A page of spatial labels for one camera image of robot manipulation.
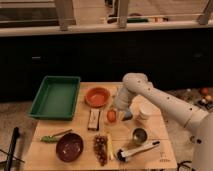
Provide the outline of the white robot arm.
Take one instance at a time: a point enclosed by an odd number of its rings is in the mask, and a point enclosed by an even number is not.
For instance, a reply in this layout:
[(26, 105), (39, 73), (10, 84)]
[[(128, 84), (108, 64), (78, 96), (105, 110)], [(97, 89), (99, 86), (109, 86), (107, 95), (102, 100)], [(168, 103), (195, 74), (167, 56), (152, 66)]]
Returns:
[(195, 136), (191, 171), (213, 171), (213, 113), (155, 88), (143, 73), (124, 75), (114, 106), (125, 111), (137, 95), (163, 109)]

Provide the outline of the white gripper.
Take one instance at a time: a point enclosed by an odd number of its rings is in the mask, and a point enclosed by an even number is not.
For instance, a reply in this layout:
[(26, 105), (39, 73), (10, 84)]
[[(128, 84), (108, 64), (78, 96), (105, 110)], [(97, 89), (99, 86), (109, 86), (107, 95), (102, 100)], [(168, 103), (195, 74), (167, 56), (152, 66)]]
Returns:
[(110, 105), (108, 111), (115, 111), (116, 109), (116, 119), (117, 122), (122, 121), (123, 112), (121, 110), (126, 110), (132, 103), (134, 94), (129, 92), (127, 89), (121, 89), (114, 99), (114, 105)]

